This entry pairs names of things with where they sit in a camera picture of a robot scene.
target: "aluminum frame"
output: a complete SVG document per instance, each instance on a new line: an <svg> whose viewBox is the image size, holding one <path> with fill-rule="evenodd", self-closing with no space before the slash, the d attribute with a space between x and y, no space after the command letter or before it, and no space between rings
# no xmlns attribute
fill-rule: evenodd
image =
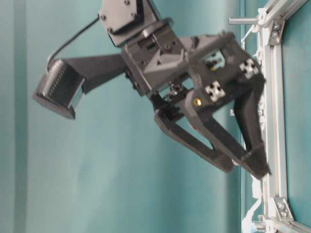
<svg viewBox="0 0 311 233"><path fill-rule="evenodd" d="M254 24L252 32L257 33L257 58L261 62L266 79L264 90L264 126L263 140L266 146L267 160L272 175L262 180L264 216L266 232L311 233L311 229L298 222L284 222L277 215L273 198L287 199L287 167L285 145L283 63L281 37L284 23L308 0L269 0L259 9L256 18L229 18L229 24ZM278 23L278 40L272 40L273 30Z"/></svg>

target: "black plastic part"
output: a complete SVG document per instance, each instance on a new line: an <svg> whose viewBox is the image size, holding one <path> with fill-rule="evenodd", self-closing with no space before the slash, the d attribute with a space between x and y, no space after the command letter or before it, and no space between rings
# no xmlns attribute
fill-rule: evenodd
<svg viewBox="0 0 311 233"><path fill-rule="evenodd" d="M83 81L83 76L71 66L63 61L57 61L42 77L33 98L56 113L75 119L75 111L69 104Z"/></svg>
<svg viewBox="0 0 311 233"><path fill-rule="evenodd" d="M83 84L85 94L127 70L127 65L120 54L69 58L63 59L63 61L85 78Z"/></svg>
<svg viewBox="0 0 311 233"><path fill-rule="evenodd" d="M231 159L225 156L220 150L210 149L178 124L169 120L161 110L156 110L155 122L168 137L187 147L220 170L229 173L234 168Z"/></svg>

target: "teal wall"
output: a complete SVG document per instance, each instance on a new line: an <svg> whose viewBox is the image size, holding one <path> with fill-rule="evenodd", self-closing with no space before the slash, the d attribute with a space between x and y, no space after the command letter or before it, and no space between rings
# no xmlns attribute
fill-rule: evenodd
<svg viewBox="0 0 311 233"><path fill-rule="evenodd" d="M295 218L311 227L311 1L287 23L283 41L288 195Z"/></svg>
<svg viewBox="0 0 311 233"><path fill-rule="evenodd" d="M227 24L240 15L238 0L155 3L180 36L240 34ZM226 175L164 136L148 100L124 77L86 96L76 121L31 99L49 53L95 17L100 0L5 0L3 6L1 232L240 231L240 169ZM115 52L97 24L61 56ZM217 115L239 138L228 109Z"/></svg>
<svg viewBox="0 0 311 233"><path fill-rule="evenodd" d="M13 3L0 7L0 228L13 232L15 179Z"/></svg>

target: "wire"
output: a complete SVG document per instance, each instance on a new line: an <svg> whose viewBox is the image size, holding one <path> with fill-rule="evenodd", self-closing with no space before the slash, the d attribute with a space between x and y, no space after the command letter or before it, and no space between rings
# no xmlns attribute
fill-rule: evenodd
<svg viewBox="0 0 311 233"><path fill-rule="evenodd" d="M243 233L254 233L257 231L256 225L253 223L253 216L255 211L260 207L262 203L262 190L261 183L254 176L252 183L253 198L258 199L256 203L247 211L246 217L242 220L242 232Z"/></svg>
<svg viewBox="0 0 311 233"><path fill-rule="evenodd" d="M245 40L246 38L250 35L250 33L253 31L254 29L254 25L251 26L251 28L247 31L247 33L245 34L245 36L243 37L243 39L241 40L241 44L242 44L242 49L245 50Z"/></svg>
<svg viewBox="0 0 311 233"><path fill-rule="evenodd" d="M82 33L84 33L87 29L92 27L98 20L100 19L99 15L97 15L96 19L94 19L92 22L87 24L84 28L82 28L80 31L78 31L72 38L70 38L68 41L66 41L61 47L59 47L57 50L55 50L53 53L51 53L47 60L47 67L46 72L49 72L49 66L53 58L65 47L67 47L72 41L74 41L78 36L80 36Z"/></svg>

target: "white cable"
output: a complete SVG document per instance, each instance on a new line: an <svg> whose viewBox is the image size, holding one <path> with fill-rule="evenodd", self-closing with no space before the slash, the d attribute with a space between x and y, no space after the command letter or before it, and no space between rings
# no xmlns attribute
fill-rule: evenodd
<svg viewBox="0 0 311 233"><path fill-rule="evenodd" d="M250 35L250 33L253 31L254 29L254 25L251 26L251 28L248 30L248 32L246 33L246 35L243 37L243 39L241 40L241 45L242 45L242 49L245 50L245 40L246 38Z"/></svg>
<svg viewBox="0 0 311 233"><path fill-rule="evenodd" d="M255 233L257 228L253 223L253 216L255 211L260 207L262 203L262 190L261 190L261 183L255 177L253 177L252 183L252 190L253 190L253 197L258 199L255 204L250 208L247 212L246 217L242 221L242 232L243 233Z"/></svg>

